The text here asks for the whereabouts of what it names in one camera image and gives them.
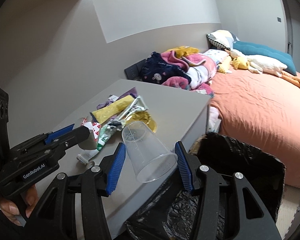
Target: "yellow cloth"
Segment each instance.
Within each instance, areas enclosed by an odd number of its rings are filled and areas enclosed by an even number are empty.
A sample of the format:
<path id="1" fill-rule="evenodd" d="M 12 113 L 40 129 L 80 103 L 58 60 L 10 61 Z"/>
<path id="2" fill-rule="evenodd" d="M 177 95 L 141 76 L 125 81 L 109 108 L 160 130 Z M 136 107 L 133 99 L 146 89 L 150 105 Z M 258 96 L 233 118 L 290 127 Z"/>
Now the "yellow cloth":
<path id="1" fill-rule="evenodd" d="M 172 51 L 172 50 L 175 51 L 176 58 L 186 57 L 199 52 L 197 48 L 188 47 L 188 46 L 181 46 L 174 49 L 168 49 L 167 51 Z"/>
<path id="2" fill-rule="evenodd" d="M 106 120 L 108 120 L 111 116 L 123 111 L 126 109 L 128 105 L 130 105 L 133 102 L 134 98 L 130 95 L 121 98 L 109 106 L 106 106 L 104 108 L 101 108 L 97 111 L 93 111 L 92 114 L 97 119 L 97 121 L 101 124 L 103 124 Z"/>
<path id="3" fill-rule="evenodd" d="M 218 72 L 226 74 L 227 71 L 230 69 L 231 61 L 232 61 L 231 56 L 226 57 L 226 59 L 222 63 L 218 64 L 218 66 L 219 66 Z"/>

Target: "navy blue clothing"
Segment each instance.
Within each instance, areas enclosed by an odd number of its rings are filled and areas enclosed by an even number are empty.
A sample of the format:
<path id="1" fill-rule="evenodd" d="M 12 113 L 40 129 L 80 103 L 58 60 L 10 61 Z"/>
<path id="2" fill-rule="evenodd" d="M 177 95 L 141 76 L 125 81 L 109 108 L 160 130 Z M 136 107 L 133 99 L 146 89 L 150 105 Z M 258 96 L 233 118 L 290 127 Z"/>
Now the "navy blue clothing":
<path id="1" fill-rule="evenodd" d="M 140 71 L 144 82 L 162 84 L 170 77 L 184 77 L 191 82 L 191 78 L 177 65 L 165 62 L 160 53 L 153 52 Z"/>

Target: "orange bedsheet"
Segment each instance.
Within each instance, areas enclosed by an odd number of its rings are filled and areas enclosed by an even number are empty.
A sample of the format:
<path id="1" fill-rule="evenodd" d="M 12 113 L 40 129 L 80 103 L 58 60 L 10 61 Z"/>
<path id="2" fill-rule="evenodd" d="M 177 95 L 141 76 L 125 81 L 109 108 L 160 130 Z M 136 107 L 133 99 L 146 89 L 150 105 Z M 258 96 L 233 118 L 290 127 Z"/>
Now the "orange bedsheet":
<path id="1" fill-rule="evenodd" d="M 279 158 L 286 184 L 300 187 L 300 88 L 276 76 L 230 70 L 217 73 L 211 85 L 220 133 Z"/>

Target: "black garbage bag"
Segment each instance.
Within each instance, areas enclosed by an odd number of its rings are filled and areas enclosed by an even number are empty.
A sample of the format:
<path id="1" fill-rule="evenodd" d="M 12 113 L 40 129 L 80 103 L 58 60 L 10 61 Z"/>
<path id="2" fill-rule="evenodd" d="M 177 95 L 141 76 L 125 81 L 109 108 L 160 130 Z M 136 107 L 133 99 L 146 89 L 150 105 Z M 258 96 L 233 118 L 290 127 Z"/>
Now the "black garbage bag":
<path id="1" fill-rule="evenodd" d="M 207 133 L 197 156 L 216 172 L 232 176 L 241 172 L 254 187 L 276 221 L 284 187 L 285 166 L 277 158 L 251 145 L 217 133 Z M 216 239 L 223 239 L 225 199 L 220 195 Z M 176 169 L 127 221 L 135 240 L 188 240 L 199 197 L 184 190 Z"/>

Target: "yellow package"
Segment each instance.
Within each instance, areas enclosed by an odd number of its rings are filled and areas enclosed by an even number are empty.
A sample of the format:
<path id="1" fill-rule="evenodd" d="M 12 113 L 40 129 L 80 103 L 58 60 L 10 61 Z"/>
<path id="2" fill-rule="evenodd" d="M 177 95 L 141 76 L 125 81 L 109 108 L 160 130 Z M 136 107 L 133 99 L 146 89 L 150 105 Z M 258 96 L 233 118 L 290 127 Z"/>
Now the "yellow package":
<path id="1" fill-rule="evenodd" d="M 131 95 L 128 95 L 124 98 L 121 98 L 109 106 L 101 108 L 97 111 L 93 111 L 92 114 L 97 119 L 97 121 L 103 124 L 106 120 L 108 120 L 111 116 L 123 111 L 126 109 L 128 105 L 133 102 L 134 98 Z"/>

